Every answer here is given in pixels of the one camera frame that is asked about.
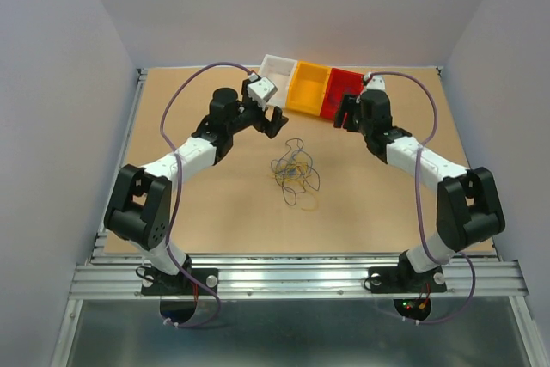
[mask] tan table surface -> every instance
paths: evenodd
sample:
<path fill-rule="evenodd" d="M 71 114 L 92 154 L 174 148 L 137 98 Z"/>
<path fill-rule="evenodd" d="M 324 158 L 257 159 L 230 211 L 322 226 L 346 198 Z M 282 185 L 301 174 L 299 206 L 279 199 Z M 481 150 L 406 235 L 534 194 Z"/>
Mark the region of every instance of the tan table surface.
<path fill-rule="evenodd" d="M 365 73 L 369 68 L 353 68 Z M 164 156 L 169 147 L 159 135 L 162 112 L 174 91 L 196 69 L 149 70 L 133 126 L 126 162 L 143 165 Z M 466 157 L 435 69 L 402 70 L 416 76 L 432 92 L 439 112 L 437 135 L 428 145 L 441 156 L 466 165 Z M 241 90 L 243 72 L 216 68 L 194 80 L 174 103 L 167 134 L 181 145 L 208 113 L 216 88 Z M 418 140 L 431 129 L 430 103 L 410 81 L 386 76 L 394 124 Z M 413 178 L 390 167 L 366 149 L 363 137 L 334 129 L 331 122 L 285 111 L 290 121 L 270 140 L 253 128 L 235 136 L 230 153 L 214 168 L 189 180 L 183 188 L 173 240 L 191 253 L 386 253 L 419 243 Z M 321 176 L 316 211 L 303 211 L 283 200 L 270 175 L 270 161 L 281 157 L 285 141 L 300 137 Z M 435 229 L 436 198 L 422 189 L 425 227 Z M 472 248 L 492 251 L 492 243 Z M 135 252 L 110 233 L 106 253 Z"/>

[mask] robotic arm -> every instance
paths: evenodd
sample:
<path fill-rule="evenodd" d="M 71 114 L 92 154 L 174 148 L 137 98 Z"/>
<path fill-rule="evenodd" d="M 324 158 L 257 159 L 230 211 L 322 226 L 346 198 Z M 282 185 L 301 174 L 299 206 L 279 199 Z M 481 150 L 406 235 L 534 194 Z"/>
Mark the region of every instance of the robotic arm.
<path fill-rule="evenodd" d="M 166 245 L 172 184 L 177 182 L 175 157 L 181 159 L 185 182 L 220 162 L 231 150 L 233 136 L 249 126 L 274 138 L 288 122 L 279 107 L 274 108 L 271 120 L 266 117 L 266 103 L 275 92 L 277 88 L 269 79 L 255 73 L 242 84 L 242 101 L 233 89 L 217 89 L 209 113 L 175 153 L 140 168 L 126 165 L 119 171 L 104 217 L 105 227 L 136 247 L 151 262 L 156 276 L 163 277 L 164 284 L 185 282 L 168 256 Z M 140 204 L 138 198 L 144 195 L 144 203 Z M 172 242 L 170 249 L 190 271 L 190 258 Z"/>
<path fill-rule="evenodd" d="M 414 176 L 421 145 L 411 133 L 393 125 L 382 79 L 372 82 L 374 86 L 369 80 L 366 75 L 359 97 L 344 97 L 334 127 L 360 132 L 370 153 Z M 380 278 L 371 283 L 373 293 L 418 291 L 424 283 L 433 281 L 438 267 L 448 263 L 455 253 L 504 230 L 497 188 L 486 168 L 469 169 L 423 149 L 420 178 L 437 194 L 437 232 L 426 241 L 431 257 L 423 245 L 405 251 L 397 267 L 379 268 Z M 438 288 L 441 290 L 441 285 L 433 286 L 433 290 Z"/>

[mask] gray wall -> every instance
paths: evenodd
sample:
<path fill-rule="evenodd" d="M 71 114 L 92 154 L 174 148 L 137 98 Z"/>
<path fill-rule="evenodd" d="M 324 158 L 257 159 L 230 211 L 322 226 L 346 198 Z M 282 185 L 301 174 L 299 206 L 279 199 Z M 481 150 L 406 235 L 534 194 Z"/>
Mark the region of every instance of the gray wall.
<path fill-rule="evenodd" d="M 550 348 L 550 0 L 483 0 L 443 72 L 468 159 L 496 175 L 529 305 Z"/>
<path fill-rule="evenodd" d="M 102 0 L 140 67 L 258 63 L 442 64 L 480 0 Z"/>
<path fill-rule="evenodd" d="M 93 245 L 135 70 L 100 0 L 0 11 L 0 364 L 36 367 Z"/>

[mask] purple cable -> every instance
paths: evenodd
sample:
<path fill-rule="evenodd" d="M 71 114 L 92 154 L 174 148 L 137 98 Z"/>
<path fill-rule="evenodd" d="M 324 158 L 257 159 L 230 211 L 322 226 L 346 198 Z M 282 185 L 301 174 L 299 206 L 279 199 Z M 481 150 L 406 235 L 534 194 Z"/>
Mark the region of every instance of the purple cable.
<path fill-rule="evenodd" d="M 161 117 L 161 125 L 160 125 L 161 135 L 164 138 L 164 140 L 166 141 L 166 143 L 168 144 L 168 146 L 170 147 L 170 149 L 172 150 L 172 152 L 174 152 L 175 160 L 176 160 L 176 163 L 178 165 L 178 170 L 177 170 L 178 186 L 177 186 L 176 195 L 175 195 L 174 211 L 172 212 L 172 217 L 170 218 L 170 223 L 168 224 L 168 232 L 166 234 L 166 251 L 167 251 L 168 256 L 170 257 L 170 259 L 174 263 L 174 265 L 178 268 L 178 270 L 180 270 L 180 272 L 184 275 L 184 277 L 187 278 L 192 283 L 198 285 L 200 288 L 202 288 L 204 291 L 208 292 L 210 295 L 212 295 L 214 297 L 214 299 L 216 300 L 216 303 L 217 303 L 216 312 L 204 321 L 200 321 L 198 323 L 191 324 L 191 325 L 188 325 L 188 324 L 181 324 L 181 325 L 178 324 L 178 325 L 176 325 L 175 323 L 173 323 L 171 321 L 168 322 L 170 325 L 172 325 L 174 327 L 177 327 L 177 328 L 194 328 L 194 327 L 204 326 L 204 324 L 207 324 L 208 322 L 214 320 L 219 315 L 220 310 L 222 309 L 222 301 L 220 300 L 220 297 L 218 296 L 218 294 L 214 290 L 210 289 L 208 286 L 206 286 L 203 283 L 201 283 L 200 281 L 198 281 L 193 275 L 191 275 L 189 272 L 187 272 L 183 268 L 183 266 L 180 265 L 178 260 L 174 257 L 174 254 L 172 253 L 172 249 L 170 248 L 170 236 L 172 235 L 172 228 L 174 227 L 175 218 L 178 214 L 178 210 L 180 209 L 181 187 L 183 185 L 183 165 L 181 164 L 180 157 L 176 155 L 176 151 L 178 149 L 176 148 L 176 146 L 174 145 L 172 140 L 168 137 L 168 135 L 164 131 L 164 123 L 166 122 L 166 117 L 168 116 L 168 112 L 169 112 L 170 108 L 174 104 L 177 97 L 180 95 L 181 91 L 193 79 L 195 79 L 198 75 L 200 75 L 200 74 L 206 72 L 207 70 L 209 70 L 211 68 L 214 68 L 216 66 L 232 66 L 232 67 L 235 67 L 237 69 L 244 70 L 245 72 L 247 72 L 247 74 L 252 73 L 251 70 L 245 68 L 244 66 L 242 66 L 240 64 L 234 64 L 234 63 L 231 63 L 231 62 L 216 62 L 215 64 L 209 64 L 209 65 L 205 66 L 204 68 L 202 68 L 200 70 L 197 70 L 194 74 L 192 74 L 189 77 L 189 79 L 187 79 L 185 82 L 183 82 L 183 84 L 178 88 L 178 90 L 175 91 L 174 95 L 172 96 L 172 98 L 168 102 L 166 108 L 164 109 L 164 113 L 162 114 L 162 117 Z"/>
<path fill-rule="evenodd" d="M 425 230 L 424 230 L 424 218 L 423 218 L 423 213 L 422 213 L 422 199 L 420 197 L 420 174 L 421 174 L 421 170 L 420 170 L 421 162 L 420 162 L 420 160 L 422 159 L 422 150 L 433 139 L 433 137 L 436 135 L 437 121 L 438 121 L 436 101 L 433 99 L 433 96 L 431 95 L 428 88 L 426 88 L 426 86 L 421 81 L 419 81 L 414 76 L 407 75 L 406 73 L 392 72 L 392 71 L 372 72 L 369 76 L 369 79 L 367 80 L 367 84 L 370 82 L 370 80 L 372 80 L 372 78 L 374 76 L 386 76 L 386 75 L 401 76 L 401 77 L 404 77 L 404 78 L 416 83 L 424 91 L 425 95 L 430 100 L 431 109 L 433 110 L 433 127 L 431 128 L 430 135 L 428 136 L 428 138 L 426 138 L 424 141 L 422 141 L 420 143 L 419 150 L 416 152 L 416 161 L 414 163 L 414 195 L 415 195 L 415 198 L 416 198 L 416 215 L 417 215 L 417 220 L 419 222 L 419 233 L 420 233 L 420 241 L 422 241 L 422 248 L 424 249 L 424 252 L 426 253 L 428 258 L 432 262 L 434 262 L 435 264 L 438 264 L 438 265 L 442 265 L 442 263 L 439 262 L 438 260 L 436 260 L 434 258 L 434 256 L 431 254 L 430 250 L 428 249 L 428 244 L 426 243 L 426 234 L 425 234 Z M 446 316 L 444 318 L 441 318 L 441 319 L 438 319 L 438 320 L 421 321 L 420 324 L 439 324 L 441 322 L 446 322 L 446 321 L 452 320 L 457 315 L 462 313 L 467 308 L 467 306 L 472 302 L 472 298 L 474 296 L 474 291 L 475 291 L 474 263 L 464 253 L 460 252 L 459 254 L 462 255 L 462 257 L 464 257 L 464 259 L 466 259 L 467 263 L 470 265 L 470 269 L 472 270 L 472 288 L 470 289 L 470 293 L 469 293 L 466 301 L 464 302 L 462 307 L 458 311 L 456 311 L 454 314 L 448 315 L 448 316 Z"/>

